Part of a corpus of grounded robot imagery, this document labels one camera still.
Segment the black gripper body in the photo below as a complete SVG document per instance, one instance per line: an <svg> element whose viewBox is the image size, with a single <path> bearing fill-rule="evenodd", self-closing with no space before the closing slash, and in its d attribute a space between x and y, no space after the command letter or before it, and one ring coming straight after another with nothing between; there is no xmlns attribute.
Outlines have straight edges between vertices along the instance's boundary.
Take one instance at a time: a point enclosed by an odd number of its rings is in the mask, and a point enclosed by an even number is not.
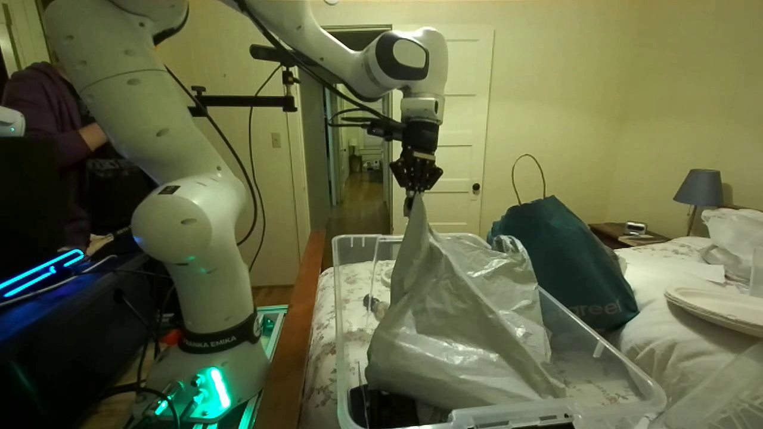
<svg viewBox="0 0 763 429"><path fill-rule="evenodd" d="M416 181L417 190L423 190L423 181L441 178L443 168L437 163L437 141L438 141L437 123L431 121L403 123L401 154L392 162L392 172L403 188L405 184Z"/></svg>

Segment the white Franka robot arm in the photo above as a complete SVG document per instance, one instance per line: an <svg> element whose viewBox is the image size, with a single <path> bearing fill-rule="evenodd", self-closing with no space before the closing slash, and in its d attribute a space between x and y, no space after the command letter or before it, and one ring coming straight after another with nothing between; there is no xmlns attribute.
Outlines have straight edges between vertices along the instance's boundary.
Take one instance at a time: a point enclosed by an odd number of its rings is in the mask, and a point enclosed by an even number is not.
<svg viewBox="0 0 763 429"><path fill-rule="evenodd" d="M399 91L394 135L403 153L392 172L409 194L438 181L448 48L437 28L388 31L353 50L316 20L308 0L224 3L357 98ZM246 186L194 123L156 56L156 45L186 18L186 0L54 0L44 11L47 42L88 112L115 150L156 181L132 215L132 233L170 271L183 329L156 361L134 427L250 429L269 354L237 242Z"/></svg>

